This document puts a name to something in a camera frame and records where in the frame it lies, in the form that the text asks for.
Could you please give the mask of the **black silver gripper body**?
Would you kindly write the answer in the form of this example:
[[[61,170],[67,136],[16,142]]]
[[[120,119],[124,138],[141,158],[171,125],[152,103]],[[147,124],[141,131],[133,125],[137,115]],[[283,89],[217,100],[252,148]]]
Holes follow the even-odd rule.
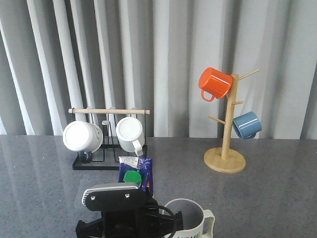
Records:
[[[183,230],[181,211],[161,206],[148,189],[136,183],[94,185],[85,190],[82,204],[101,217],[76,226],[79,238],[161,238]]]

